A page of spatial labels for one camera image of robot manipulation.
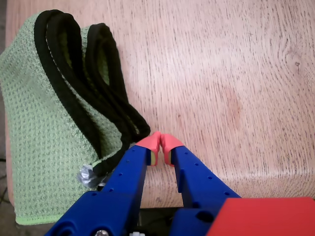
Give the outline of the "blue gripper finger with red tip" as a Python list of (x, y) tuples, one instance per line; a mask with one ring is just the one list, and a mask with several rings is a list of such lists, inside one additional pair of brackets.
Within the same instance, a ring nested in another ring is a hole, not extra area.
[(128, 149), (115, 168), (101, 195), (123, 194), (141, 197), (148, 166), (158, 162), (160, 132), (155, 132)]
[(165, 163), (175, 168), (184, 207), (220, 209), (226, 199), (240, 197), (174, 136), (162, 134), (161, 147)]

